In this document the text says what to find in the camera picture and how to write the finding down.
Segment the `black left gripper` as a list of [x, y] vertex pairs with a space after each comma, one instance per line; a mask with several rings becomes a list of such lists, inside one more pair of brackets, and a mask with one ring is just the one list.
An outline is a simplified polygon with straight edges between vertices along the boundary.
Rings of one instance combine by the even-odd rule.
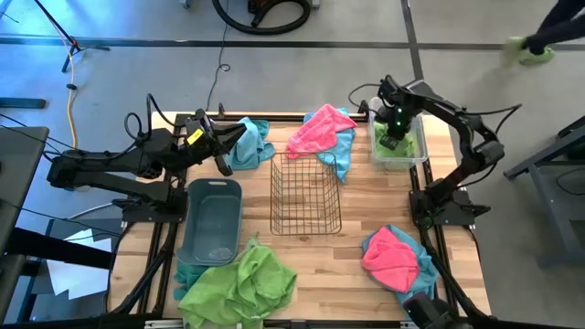
[[232, 175], [233, 170], [227, 164], [226, 154], [246, 131], [244, 123], [214, 123], [203, 109], [197, 109], [186, 121], [185, 142], [190, 161], [200, 165], [203, 160], [212, 157], [221, 174]]

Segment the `green microfiber towel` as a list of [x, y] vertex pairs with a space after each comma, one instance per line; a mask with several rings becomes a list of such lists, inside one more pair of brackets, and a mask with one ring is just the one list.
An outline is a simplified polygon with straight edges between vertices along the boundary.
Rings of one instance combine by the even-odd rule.
[[207, 323], [257, 329], [264, 318], [291, 302], [296, 281], [297, 273], [253, 237], [234, 261], [204, 271], [178, 310], [191, 329]]
[[394, 149], [395, 157], [413, 157], [417, 152], [416, 142], [411, 133], [407, 133], [404, 138], [396, 143]]
[[374, 122], [375, 132], [375, 150], [378, 157], [398, 157], [396, 150], [391, 150], [384, 146], [381, 142], [387, 137], [387, 125], [380, 122]]

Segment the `blue microfiber towel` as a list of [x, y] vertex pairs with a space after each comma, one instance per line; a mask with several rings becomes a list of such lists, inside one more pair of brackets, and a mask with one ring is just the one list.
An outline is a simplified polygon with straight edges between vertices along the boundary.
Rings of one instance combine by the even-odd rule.
[[261, 162], [271, 159], [276, 153], [273, 144], [265, 141], [270, 123], [250, 117], [242, 118], [239, 123], [246, 126], [246, 132], [226, 155], [227, 164], [233, 171], [257, 169]]
[[[338, 110], [343, 114], [347, 114], [344, 108]], [[314, 113], [306, 114], [304, 122], [307, 122], [313, 115]], [[355, 128], [339, 132], [336, 136], [337, 145], [326, 151], [320, 152], [319, 156], [324, 163], [328, 165], [336, 165], [337, 176], [344, 183], [346, 181], [346, 174], [351, 165], [351, 147], [355, 138]]]
[[[433, 299], [435, 297], [435, 282], [437, 281], [437, 279], [439, 277], [439, 272], [436, 269], [436, 267], [434, 266], [434, 264], [432, 263], [431, 256], [429, 255], [429, 253], [426, 251], [426, 249], [424, 249], [424, 247], [417, 240], [413, 239], [409, 234], [405, 233], [403, 230], [397, 228], [396, 226], [385, 225], [383, 227], [390, 228], [392, 230], [392, 232], [397, 236], [398, 239], [400, 239], [403, 242], [406, 242], [413, 249], [415, 256], [417, 257], [417, 262], [418, 262], [419, 267], [420, 267], [420, 272], [419, 272], [415, 282], [411, 286], [410, 290], [406, 293], [394, 292], [394, 291], [388, 289], [386, 286], [375, 281], [369, 275], [368, 272], [367, 272], [367, 275], [374, 282], [376, 282], [378, 285], [393, 292], [400, 305], [403, 305], [403, 303], [405, 301], [407, 301], [413, 295], [420, 293], [420, 292], [427, 294], [431, 299]], [[368, 235], [363, 240], [362, 244], [370, 235]]]

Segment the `clear plastic bin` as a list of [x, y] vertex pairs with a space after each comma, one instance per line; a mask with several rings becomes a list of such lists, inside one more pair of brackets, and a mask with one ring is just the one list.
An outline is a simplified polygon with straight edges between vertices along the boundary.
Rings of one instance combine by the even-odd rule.
[[417, 152], [413, 157], [378, 157], [375, 150], [375, 132], [374, 132], [375, 114], [369, 114], [368, 136], [370, 138], [371, 155], [370, 159], [374, 165], [389, 171], [408, 171], [411, 167], [421, 164], [428, 159], [428, 150], [424, 136], [422, 118], [415, 117], [411, 122], [409, 133], [415, 139]]

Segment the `pink microfiber towel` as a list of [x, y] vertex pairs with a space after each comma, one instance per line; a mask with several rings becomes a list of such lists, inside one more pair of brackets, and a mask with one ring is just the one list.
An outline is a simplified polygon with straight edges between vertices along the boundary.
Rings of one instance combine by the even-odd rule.
[[356, 127], [347, 114], [325, 104], [289, 138], [285, 153], [288, 158], [296, 159], [326, 151], [337, 145], [337, 133]]
[[394, 292], [406, 293], [420, 267], [413, 249], [388, 227], [371, 234], [362, 244], [362, 268], [378, 283]]

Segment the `teal plastic basket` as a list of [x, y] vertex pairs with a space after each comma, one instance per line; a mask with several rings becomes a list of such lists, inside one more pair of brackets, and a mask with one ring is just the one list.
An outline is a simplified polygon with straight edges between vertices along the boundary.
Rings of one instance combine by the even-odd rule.
[[178, 260], [208, 267], [232, 262], [239, 248], [241, 186], [226, 178], [198, 178], [186, 191], [189, 204]]

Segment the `teal microfiber towel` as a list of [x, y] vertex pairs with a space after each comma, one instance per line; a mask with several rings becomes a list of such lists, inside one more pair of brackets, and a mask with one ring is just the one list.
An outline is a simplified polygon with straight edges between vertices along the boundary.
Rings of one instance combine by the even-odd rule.
[[208, 266], [191, 265], [178, 260], [174, 279], [179, 286], [174, 289], [174, 299], [181, 301], [207, 269]]

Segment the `green cloth bundle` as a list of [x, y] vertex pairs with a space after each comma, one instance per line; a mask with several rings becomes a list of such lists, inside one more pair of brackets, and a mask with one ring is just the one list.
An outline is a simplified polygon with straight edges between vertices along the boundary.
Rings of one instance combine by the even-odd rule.
[[541, 54], [533, 54], [525, 48], [524, 37], [510, 37], [502, 48], [502, 60], [505, 64], [518, 63], [522, 66], [539, 66], [550, 62], [555, 56], [555, 51], [550, 47], [544, 47]]

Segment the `black tripod stand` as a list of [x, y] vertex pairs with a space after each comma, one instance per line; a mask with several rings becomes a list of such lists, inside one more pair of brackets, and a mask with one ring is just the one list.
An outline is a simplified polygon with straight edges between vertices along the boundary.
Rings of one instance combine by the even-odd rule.
[[77, 39], [68, 34], [65, 29], [57, 22], [57, 20], [49, 13], [44, 5], [39, 0], [33, 0], [35, 4], [42, 11], [48, 22], [53, 26], [55, 31], [58, 33], [59, 38], [65, 45], [65, 49], [68, 51], [67, 57], [61, 68], [62, 73], [66, 73], [67, 69], [73, 66], [73, 56], [87, 49], [96, 49], [101, 51], [110, 51], [111, 49], [105, 46], [88, 46], [83, 47]]

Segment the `black floor beam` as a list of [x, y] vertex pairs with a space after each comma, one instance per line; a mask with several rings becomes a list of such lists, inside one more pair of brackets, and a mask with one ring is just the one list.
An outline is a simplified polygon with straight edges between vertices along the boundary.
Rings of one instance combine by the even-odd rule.
[[52, 238], [23, 228], [14, 228], [5, 242], [0, 243], [0, 253], [58, 260], [101, 269], [109, 269], [112, 262], [110, 251]]

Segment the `black flat floor bar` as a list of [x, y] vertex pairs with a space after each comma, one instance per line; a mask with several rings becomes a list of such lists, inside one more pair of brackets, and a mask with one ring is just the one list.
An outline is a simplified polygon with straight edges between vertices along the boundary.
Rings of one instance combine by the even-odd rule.
[[44, 109], [46, 106], [44, 99], [0, 97], [0, 108]]

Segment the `white paper sheet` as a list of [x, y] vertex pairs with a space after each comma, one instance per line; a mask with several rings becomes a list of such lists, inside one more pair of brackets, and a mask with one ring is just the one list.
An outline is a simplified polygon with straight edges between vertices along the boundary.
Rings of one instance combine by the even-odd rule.
[[[66, 238], [67, 241], [104, 251], [112, 251], [112, 239], [94, 238], [91, 229], [82, 230]], [[92, 295], [107, 290], [109, 270], [48, 260], [48, 272], [53, 292], [67, 292], [69, 299]]]

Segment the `black desk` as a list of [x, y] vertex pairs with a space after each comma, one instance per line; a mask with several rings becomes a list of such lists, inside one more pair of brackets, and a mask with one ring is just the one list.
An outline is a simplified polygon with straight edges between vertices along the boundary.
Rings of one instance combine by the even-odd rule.
[[0, 257], [16, 225], [48, 133], [47, 127], [0, 127]]

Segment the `dark metal table frame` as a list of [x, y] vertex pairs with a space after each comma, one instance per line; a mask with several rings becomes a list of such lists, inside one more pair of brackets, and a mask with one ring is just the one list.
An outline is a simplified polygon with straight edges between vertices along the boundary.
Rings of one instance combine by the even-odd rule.
[[523, 174], [530, 176], [560, 243], [558, 251], [538, 257], [538, 265], [585, 264], [585, 238], [574, 228], [585, 225], [585, 116], [560, 130], [554, 143], [504, 171], [510, 181]]

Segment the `silver metal bracket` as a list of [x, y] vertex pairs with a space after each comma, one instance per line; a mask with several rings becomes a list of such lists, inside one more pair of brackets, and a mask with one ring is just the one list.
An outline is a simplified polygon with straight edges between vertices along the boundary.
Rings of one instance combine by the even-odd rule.
[[192, 329], [181, 319], [150, 320], [144, 323], [144, 329]]

